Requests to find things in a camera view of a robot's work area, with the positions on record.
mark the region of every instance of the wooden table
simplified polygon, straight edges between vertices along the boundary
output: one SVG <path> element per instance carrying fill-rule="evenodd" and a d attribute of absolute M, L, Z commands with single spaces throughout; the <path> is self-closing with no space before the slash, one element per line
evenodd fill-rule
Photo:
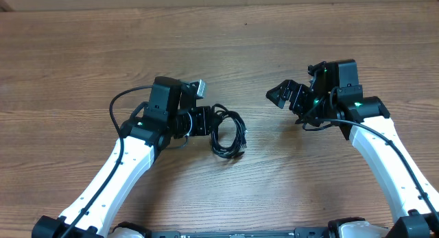
<path fill-rule="evenodd" d="M 361 216 L 391 226 L 377 181 L 341 132 L 304 132 L 265 98 L 285 79 L 306 82 L 308 64 L 345 58 L 439 188 L 438 2 L 0 13 L 0 237 L 29 237 L 41 215 L 79 196 L 117 138 L 112 97 L 160 75 L 204 79 L 199 104 L 239 112 L 248 149 L 223 160 L 206 136 L 164 151 L 115 223 L 276 230 Z M 148 97 L 121 98 L 119 122 Z"/>

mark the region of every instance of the robotic arm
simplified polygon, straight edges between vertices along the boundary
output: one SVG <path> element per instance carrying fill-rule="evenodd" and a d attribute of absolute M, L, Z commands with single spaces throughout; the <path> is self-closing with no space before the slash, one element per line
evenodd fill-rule
<path fill-rule="evenodd" d="M 296 123 L 302 123 L 304 130 L 338 126 L 345 139 L 351 140 L 369 164 L 390 205 L 396 224 L 388 234 L 388 230 L 384 231 L 386 237 L 428 237 L 430 230 L 438 234 L 439 217 L 435 210 L 439 209 L 439 194 L 404 148 L 383 102 L 378 97 L 363 97 L 357 63 L 321 62 L 308 66 L 308 74 L 312 76 L 310 87 L 285 80 L 268 91 L 266 97 L 279 108 L 290 101 L 289 109 L 298 115 Z M 319 127 L 323 122 L 329 124 Z M 307 124 L 319 128 L 308 129 Z M 336 237 L 358 237 L 359 233 L 347 235 L 352 229 L 340 228 L 341 225 L 342 222 L 330 222 L 329 228 L 332 226 Z"/>
<path fill-rule="evenodd" d="M 115 100 L 131 91 L 151 88 L 149 102 L 140 104 L 121 128 L 112 114 Z M 204 98 L 204 81 L 181 82 L 157 77 L 152 86 L 142 86 L 116 96 L 110 105 L 110 116 L 119 139 L 114 150 L 90 185 L 58 219 L 42 216 L 32 237 L 106 237 L 117 211 L 136 181 L 152 166 L 158 155 L 175 139 L 211 134 L 213 151 L 223 158 L 243 154 L 246 127 L 240 116 L 220 104 L 197 107 Z M 215 112 L 215 107 L 222 108 Z M 137 117 L 141 110 L 142 117 Z M 217 142 L 218 125 L 227 117 L 237 125 L 237 136 L 230 147 Z M 141 229 L 122 223 L 120 236 L 143 237 Z"/>

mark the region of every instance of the wooden tabletop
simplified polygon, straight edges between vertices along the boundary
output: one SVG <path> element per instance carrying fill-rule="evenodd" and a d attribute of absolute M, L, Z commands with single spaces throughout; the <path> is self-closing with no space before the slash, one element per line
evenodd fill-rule
<path fill-rule="evenodd" d="M 248 148 L 223 160 L 205 136 L 164 151 L 115 224 L 278 230 L 360 216 L 391 226 L 340 130 L 304 132 L 265 98 L 285 79 L 306 83 L 308 64 L 346 58 L 439 188 L 438 2 L 0 13 L 0 237 L 29 237 L 41 215 L 57 217 L 81 194 L 117 139 L 110 100 L 160 75 L 205 80 L 198 103 L 241 114 Z M 148 97 L 121 98 L 119 122 Z"/>

